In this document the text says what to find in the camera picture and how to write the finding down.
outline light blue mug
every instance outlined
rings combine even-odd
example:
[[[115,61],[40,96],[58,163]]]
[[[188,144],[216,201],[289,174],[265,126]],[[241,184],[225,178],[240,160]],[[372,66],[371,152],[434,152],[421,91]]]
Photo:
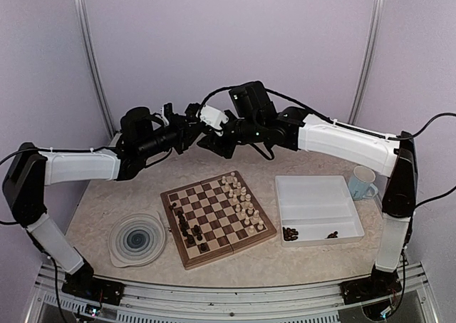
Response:
[[[375,173],[370,168],[356,166],[348,181],[348,190],[353,200],[374,198],[378,194],[374,180]]]

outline marble table surface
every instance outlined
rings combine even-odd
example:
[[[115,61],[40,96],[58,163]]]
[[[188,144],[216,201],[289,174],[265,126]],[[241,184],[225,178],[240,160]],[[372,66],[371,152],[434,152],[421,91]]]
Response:
[[[142,171],[126,182],[92,181],[67,232],[68,239],[92,264],[97,275],[120,280],[196,287],[268,287],[308,284],[371,272],[380,245],[382,220],[373,200],[356,202],[365,237],[356,243],[318,247],[281,246],[280,234],[256,247],[223,260],[185,270],[171,232],[166,232],[163,253],[142,267],[116,268],[110,261],[108,236],[112,226],[133,213],[157,210],[165,229],[168,222],[160,193],[238,170],[265,212],[280,228],[276,204],[276,175],[343,175],[355,164],[320,153],[275,148],[276,158],[266,161],[249,146],[239,146],[231,160],[192,147],[182,155]]]

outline wooden chessboard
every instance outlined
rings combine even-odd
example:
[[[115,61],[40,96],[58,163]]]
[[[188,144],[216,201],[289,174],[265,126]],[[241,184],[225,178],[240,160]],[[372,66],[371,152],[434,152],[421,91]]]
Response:
[[[239,172],[234,171],[235,177],[241,186],[251,195],[254,209],[259,211],[259,217],[264,221],[262,230],[258,229],[258,222],[251,220],[245,225],[240,212],[235,212],[236,204],[228,196],[222,184],[222,176],[232,180],[231,173],[218,175],[198,183],[183,186],[161,194],[165,212],[170,224],[171,232],[179,251],[180,258],[186,270],[196,268],[210,262],[240,252],[247,248],[273,238],[277,230],[272,225],[263,208],[255,198]],[[245,201],[240,201],[241,208],[247,211]],[[187,232],[195,236],[195,243],[189,245],[187,238],[180,231],[177,213],[183,211],[190,228]],[[198,225],[202,231],[202,240],[198,241],[193,227]]]

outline white wall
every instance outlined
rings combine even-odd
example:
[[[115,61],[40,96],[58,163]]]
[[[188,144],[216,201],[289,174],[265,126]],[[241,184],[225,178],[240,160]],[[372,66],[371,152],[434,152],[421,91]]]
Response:
[[[357,122],[418,131],[436,113],[456,112],[456,1],[385,0],[366,98]],[[456,184],[456,120],[441,118],[416,139],[418,200]],[[456,298],[456,194],[418,209],[409,255],[422,260],[442,312]]]
[[[85,0],[114,121],[261,80],[346,121],[373,0]],[[231,108],[228,95],[213,103]],[[277,101],[281,110],[285,103]]]
[[[105,143],[73,0],[0,0],[0,27],[0,155],[24,141],[56,148]],[[8,166],[0,167],[0,179]],[[46,190],[61,229],[84,186]],[[12,220],[3,195],[0,220]],[[19,322],[41,257],[18,226],[0,226],[0,241],[0,321]]]

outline white plastic tray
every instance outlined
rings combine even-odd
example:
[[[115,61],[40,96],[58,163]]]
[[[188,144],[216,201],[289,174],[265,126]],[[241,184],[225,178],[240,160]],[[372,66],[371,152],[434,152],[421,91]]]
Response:
[[[299,232],[298,239],[281,242],[284,247],[335,245],[357,242],[364,236],[345,179],[336,176],[276,176],[276,198],[281,228]],[[338,238],[326,239],[332,232]]]

